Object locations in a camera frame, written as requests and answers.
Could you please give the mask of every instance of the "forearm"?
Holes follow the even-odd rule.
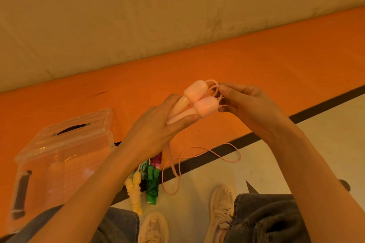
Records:
[[[112,152],[30,242],[89,243],[116,193],[133,171],[133,158],[128,153]]]
[[[360,242],[365,213],[295,125],[268,143],[298,204],[312,242]]]

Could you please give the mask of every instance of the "hand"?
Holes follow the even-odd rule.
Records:
[[[188,115],[167,125],[167,117],[181,98],[171,94],[161,105],[149,108],[132,126],[118,149],[132,152],[135,167],[161,152],[180,131],[199,120],[198,115]]]
[[[220,83],[224,96],[219,112],[237,116],[263,141],[269,143],[283,129],[295,127],[281,108],[262,89],[254,85]]]

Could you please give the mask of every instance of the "wall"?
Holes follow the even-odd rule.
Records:
[[[362,4],[365,0],[0,0],[0,92]]]

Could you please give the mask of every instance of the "box handle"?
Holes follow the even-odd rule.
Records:
[[[32,171],[28,170],[27,173],[19,180],[18,191],[16,193],[14,208],[12,210],[14,220],[25,216],[25,197],[27,195],[28,182],[31,174]]]
[[[80,124],[80,125],[75,125],[75,126],[72,126],[72,127],[68,127],[67,129],[62,130],[59,133],[57,133],[57,135],[63,134],[63,133],[68,132],[68,131],[75,130],[77,128],[85,127],[86,125],[89,125],[89,124],[90,123],[88,123],[88,124]]]

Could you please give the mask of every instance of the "shoe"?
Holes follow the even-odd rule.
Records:
[[[216,243],[223,232],[229,229],[234,211],[233,191],[224,184],[217,186],[210,196],[210,223],[204,243]]]
[[[138,243],[168,243],[169,227],[166,218],[158,211],[150,212],[138,234]]]

